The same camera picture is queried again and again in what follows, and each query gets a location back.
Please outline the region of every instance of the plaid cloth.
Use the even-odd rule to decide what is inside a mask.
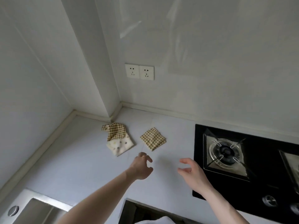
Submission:
[[[102,126],[102,131],[108,132],[108,142],[113,139],[123,139],[127,133],[125,125],[116,122]]]
[[[156,128],[151,128],[140,137],[151,151],[166,143],[163,137]]]

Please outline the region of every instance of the electrical outlet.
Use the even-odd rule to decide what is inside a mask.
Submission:
[[[125,64],[125,68],[126,68],[127,77],[140,79],[138,65]]]
[[[140,79],[154,80],[154,67],[139,66]]]

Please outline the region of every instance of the black stove top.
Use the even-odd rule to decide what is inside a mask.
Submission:
[[[299,190],[291,171],[299,159],[288,165],[290,154],[299,155],[299,145],[195,126],[194,160],[214,188],[237,210],[286,224],[299,223]]]

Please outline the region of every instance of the white countertop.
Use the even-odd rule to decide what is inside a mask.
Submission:
[[[107,132],[101,130],[106,123],[75,117],[1,204],[0,214],[23,188],[74,206],[128,168],[134,157],[144,151],[153,159],[150,164],[153,173],[146,180],[131,185],[106,223],[118,223],[125,198],[204,224],[219,223],[209,204],[193,197],[192,190],[177,173],[177,167],[183,166],[179,158],[193,158],[194,121],[122,108],[116,122],[126,125],[136,146],[115,157],[106,147]],[[153,152],[140,139],[151,127],[156,127],[167,141]],[[276,223],[241,214],[250,223]]]

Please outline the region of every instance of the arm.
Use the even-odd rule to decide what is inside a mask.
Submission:
[[[127,170],[74,206],[57,224],[106,222],[129,186],[152,173],[153,168],[147,167],[147,160],[152,162],[146,153],[140,152]]]
[[[189,164],[189,168],[178,168],[178,173],[185,182],[207,200],[221,224],[249,224],[224,197],[213,188],[204,171],[190,158],[180,159],[181,163]]]

